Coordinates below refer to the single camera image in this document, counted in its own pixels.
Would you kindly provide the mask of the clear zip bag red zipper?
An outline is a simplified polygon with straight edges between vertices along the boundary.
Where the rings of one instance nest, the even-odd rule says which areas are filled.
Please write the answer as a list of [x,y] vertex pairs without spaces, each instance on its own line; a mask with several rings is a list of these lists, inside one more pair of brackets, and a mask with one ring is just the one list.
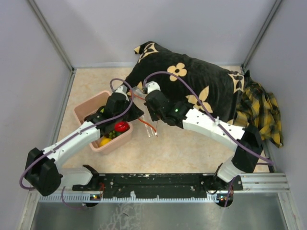
[[158,122],[152,121],[149,111],[144,104],[146,95],[137,87],[132,89],[132,94],[134,95],[135,105],[144,112],[139,121],[144,124],[148,137],[158,137]]

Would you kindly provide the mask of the red toy pepper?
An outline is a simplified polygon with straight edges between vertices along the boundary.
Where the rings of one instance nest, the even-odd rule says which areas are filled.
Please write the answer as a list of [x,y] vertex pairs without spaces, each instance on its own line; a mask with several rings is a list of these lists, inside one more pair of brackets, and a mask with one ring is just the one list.
[[130,126],[126,121],[120,121],[115,124],[114,130],[119,133],[124,133],[129,130]]

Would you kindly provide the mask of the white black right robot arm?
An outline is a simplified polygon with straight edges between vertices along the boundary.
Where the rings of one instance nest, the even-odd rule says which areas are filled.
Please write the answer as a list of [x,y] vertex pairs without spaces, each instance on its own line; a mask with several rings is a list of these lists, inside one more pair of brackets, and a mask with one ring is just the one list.
[[190,103],[173,102],[159,90],[149,93],[144,104],[153,121],[162,120],[169,126],[205,135],[234,152],[215,173],[214,184],[217,188],[224,190],[239,174],[254,172],[263,150],[261,137],[255,126],[235,126],[219,119],[212,121]]

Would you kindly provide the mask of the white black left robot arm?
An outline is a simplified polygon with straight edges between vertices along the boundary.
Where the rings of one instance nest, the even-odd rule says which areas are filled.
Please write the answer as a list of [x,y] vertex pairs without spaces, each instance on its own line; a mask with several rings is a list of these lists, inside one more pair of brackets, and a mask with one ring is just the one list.
[[86,145],[113,131],[118,122],[131,122],[143,114],[132,98],[122,93],[112,93],[105,105],[86,116],[82,125],[64,139],[43,150],[30,150],[21,178],[43,196],[54,193],[60,187],[74,185],[96,189],[100,179],[87,166],[72,169],[62,166]]

